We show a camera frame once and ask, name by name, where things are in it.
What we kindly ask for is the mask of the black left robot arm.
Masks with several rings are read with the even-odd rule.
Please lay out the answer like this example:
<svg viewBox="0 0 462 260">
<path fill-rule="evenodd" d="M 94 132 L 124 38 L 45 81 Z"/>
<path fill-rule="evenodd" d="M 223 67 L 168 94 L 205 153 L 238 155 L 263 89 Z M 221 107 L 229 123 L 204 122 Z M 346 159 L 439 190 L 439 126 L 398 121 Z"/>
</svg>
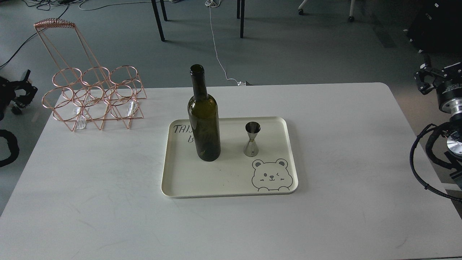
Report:
<svg viewBox="0 0 462 260">
<path fill-rule="evenodd" d="M 1 107 L 1 131 L 0 136 L 5 140 L 6 155 L 1 156 L 0 166 L 4 167 L 15 162 L 19 156 L 20 148 L 16 135 L 10 130 L 3 128 L 3 120 L 6 125 L 13 125 L 13 115 L 21 115 L 22 110 L 28 107 L 35 98 L 38 88 L 33 86 L 29 79 L 30 69 L 25 71 L 22 79 L 17 81 L 1 77 L 0 83 L 0 107 Z"/>
</svg>

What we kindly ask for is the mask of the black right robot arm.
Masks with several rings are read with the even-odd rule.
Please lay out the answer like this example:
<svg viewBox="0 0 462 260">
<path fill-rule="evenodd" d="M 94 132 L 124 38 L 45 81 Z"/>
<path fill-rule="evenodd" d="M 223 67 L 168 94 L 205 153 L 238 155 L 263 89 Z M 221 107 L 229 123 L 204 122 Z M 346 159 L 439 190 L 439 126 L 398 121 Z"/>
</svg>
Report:
<svg viewBox="0 0 462 260">
<path fill-rule="evenodd" d="M 443 70 L 434 69 L 431 65 L 431 59 L 424 55 L 424 64 L 421 65 L 420 71 L 416 72 L 418 90 L 423 94 L 429 94 L 432 90 L 437 92 L 439 110 L 451 115 L 448 122 L 437 126 L 428 138 L 426 143 L 426 154 L 434 163 L 446 169 L 455 169 L 450 177 L 457 186 L 461 187 L 461 158 L 462 158 L 462 73 L 461 62 L 446 66 Z M 440 137 L 447 138 L 448 151 L 444 154 L 449 162 L 442 161 L 433 153 L 433 145 Z"/>
</svg>

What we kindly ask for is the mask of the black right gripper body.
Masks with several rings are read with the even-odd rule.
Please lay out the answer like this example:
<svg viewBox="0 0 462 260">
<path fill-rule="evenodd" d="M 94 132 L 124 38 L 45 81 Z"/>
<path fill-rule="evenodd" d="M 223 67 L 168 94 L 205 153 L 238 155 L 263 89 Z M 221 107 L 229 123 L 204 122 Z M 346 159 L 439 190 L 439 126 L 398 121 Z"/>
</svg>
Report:
<svg viewBox="0 0 462 260">
<path fill-rule="evenodd" d="M 446 66 L 444 69 L 434 69 L 432 66 L 423 64 L 419 71 L 414 74 L 418 91 L 426 95 L 439 87 L 461 83 L 461 62 Z"/>
</svg>

